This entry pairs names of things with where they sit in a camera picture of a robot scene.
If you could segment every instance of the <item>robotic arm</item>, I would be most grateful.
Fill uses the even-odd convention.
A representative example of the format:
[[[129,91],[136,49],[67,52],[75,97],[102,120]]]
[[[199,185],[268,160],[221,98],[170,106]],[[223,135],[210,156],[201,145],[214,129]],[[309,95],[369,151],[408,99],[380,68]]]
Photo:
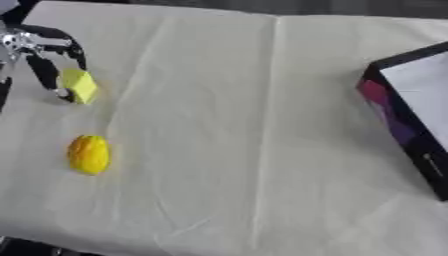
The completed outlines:
[[[45,39],[57,39],[57,43],[39,43]],[[43,87],[57,97],[74,102],[75,95],[68,88],[57,85],[59,71],[43,53],[56,52],[75,59],[80,69],[86,70],[86,59],[81,46],[67,33],[55,29],[30,25],[5,26],[0,24],[0,86],[12,84],[15,63],[24,56]]]

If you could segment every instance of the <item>yellow sponge cube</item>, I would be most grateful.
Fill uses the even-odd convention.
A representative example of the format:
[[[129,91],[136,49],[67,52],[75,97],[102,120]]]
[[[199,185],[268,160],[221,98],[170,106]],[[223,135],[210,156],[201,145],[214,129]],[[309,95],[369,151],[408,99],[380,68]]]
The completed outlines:
[[[63,87],[73,91],[75,101],[80,104],[90,103],[98,91],[92,76],[82,69],[64,69],[61,73],[61,82]]]

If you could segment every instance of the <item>yellow ball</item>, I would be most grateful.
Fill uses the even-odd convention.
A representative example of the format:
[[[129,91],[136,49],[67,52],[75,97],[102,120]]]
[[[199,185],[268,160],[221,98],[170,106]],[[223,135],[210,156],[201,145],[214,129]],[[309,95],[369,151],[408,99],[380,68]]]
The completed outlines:
[[[97,175],[109,165],[109,145],[96,135],[81,135],[68,147],[70,166],[82,173]]]

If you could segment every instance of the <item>box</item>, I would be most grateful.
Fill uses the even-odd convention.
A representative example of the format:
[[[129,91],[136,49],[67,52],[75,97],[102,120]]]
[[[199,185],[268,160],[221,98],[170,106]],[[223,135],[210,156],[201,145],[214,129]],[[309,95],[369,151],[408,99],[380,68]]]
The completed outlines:
[[[448,200],[448,42],[371,63],[358,89]]]

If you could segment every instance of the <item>table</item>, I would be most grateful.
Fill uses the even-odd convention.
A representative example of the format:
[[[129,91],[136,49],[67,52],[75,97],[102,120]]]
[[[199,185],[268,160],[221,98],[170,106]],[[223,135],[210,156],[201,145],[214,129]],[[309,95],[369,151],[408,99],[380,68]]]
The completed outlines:
[[[61,105],[22,63],[0,121],[0,233],[105,255],[446,255],[437,202],[354,89],[448,22],[43,2],[101,93]],[[68,169],[102,134],[101,176]]]

